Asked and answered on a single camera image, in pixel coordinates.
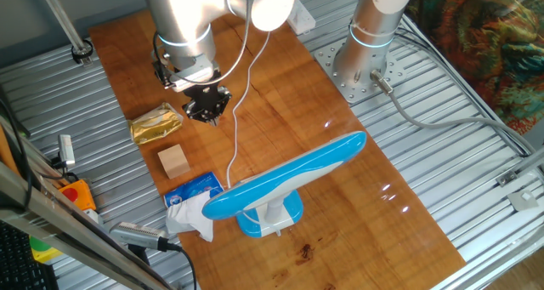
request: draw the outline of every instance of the white tissue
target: white tissue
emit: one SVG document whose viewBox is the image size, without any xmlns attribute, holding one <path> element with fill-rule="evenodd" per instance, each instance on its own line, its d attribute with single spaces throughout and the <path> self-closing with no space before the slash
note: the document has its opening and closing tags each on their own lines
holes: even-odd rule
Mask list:
<svg viewBox="0 0 544 290">
<path fill-rule="evenodd" d="M 198 230 L 207 242 L 213 240 L 213 221 L 204 217 L 202 208 L 210 199 L 210 191 L 193 196 L 167 210 L 167 229 L 170 234 Z"/>
</svg>

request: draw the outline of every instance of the wooden table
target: wooden table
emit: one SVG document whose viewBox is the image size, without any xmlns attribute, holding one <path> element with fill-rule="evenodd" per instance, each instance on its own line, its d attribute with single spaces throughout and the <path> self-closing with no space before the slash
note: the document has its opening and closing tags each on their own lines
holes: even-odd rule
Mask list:
<svg viewBox="0 0 544 290">
<path fill-rule="evenodd" d="M 232 15 L 212 23 L 216 61 L 224 71 L 238 55 L 243 24 Z M 153 74 L 154 31 L 147 11 L 90 30 L 128 119 L 163 101 L 182 111 L 188 101 L 164 90 Z M 225 169 L 234 150 L 232 108 L 265 37 L 250 31 L 239 67 L 224 80 L 234 97 L 218 127 L 185 118 L 176 133 L 140 147 L 161 194 L 208 171 L 226 184 Z M 240 150 L 231 171 L 233 182 L 341 134 L 364 130 L 288 26 L 273 32 L 252 69 L 251 89 L 237 114 Z M 181 144 L 191 171 L 170 180 L 157 152 L 175 144 Z M 196 232 L 180 234 L 203 289 L 428 289 L 465 265 L 370 138 L 354 160 L 298 191 L 303 217 L 280 237 L 250 238 L 235 219 L 215 222 L 212 243 Z"/>
</svg>

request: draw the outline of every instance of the colorful fabric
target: colorful fabric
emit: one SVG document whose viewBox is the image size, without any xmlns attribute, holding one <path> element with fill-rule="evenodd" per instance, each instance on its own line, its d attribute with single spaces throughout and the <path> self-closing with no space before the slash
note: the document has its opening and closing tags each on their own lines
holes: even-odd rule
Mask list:
<svg viewBox="0 0 544 290">
<path fill-rule="evenodd" d="M 544 0 L 411 0 L 406 12 L 509 127 L 544 117 Z"/>
</svg>

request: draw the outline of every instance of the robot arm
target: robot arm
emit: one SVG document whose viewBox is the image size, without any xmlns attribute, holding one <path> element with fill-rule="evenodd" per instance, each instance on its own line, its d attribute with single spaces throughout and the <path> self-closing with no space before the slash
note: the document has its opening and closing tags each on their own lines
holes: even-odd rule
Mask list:
<svg viewBox="0 0 544 290">
<path fill-rule="evenodd" d="M 184 92 L 193 100 L 184 106 L 191 118 L 217 124 L 230 98 L 218 88 L 218 65 L 211 22 L 224 14 L 247 17 L 248 0 L 145 0 L 156 25 L 163 55 L 157 55 L 157 75 L 165 88 Z M 249 0 L 251 21 L 261 31 L 285 22 L 294 0 Z M 167 68 L 167 62 L 174 71 Z"/>
</svg>

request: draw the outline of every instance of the blue package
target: blue package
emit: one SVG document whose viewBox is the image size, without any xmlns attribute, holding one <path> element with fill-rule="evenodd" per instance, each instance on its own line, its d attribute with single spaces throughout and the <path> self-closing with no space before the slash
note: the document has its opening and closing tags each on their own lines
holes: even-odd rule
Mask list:
<svg viewBox="0 0 544 290">
<path fill-rule="evenodd" d="M 193 196 L 197 196 L 204 191 L 210 191 L 210 198 L 223 192 L 223 187 L 215 177 L 213 172 L 206 173 L 193 179 L 173 191 L 164 195 L 164 203 L 169 208 L 172 205 L 180 204 L 182 201 L 187 200 Z"/>
</svg>

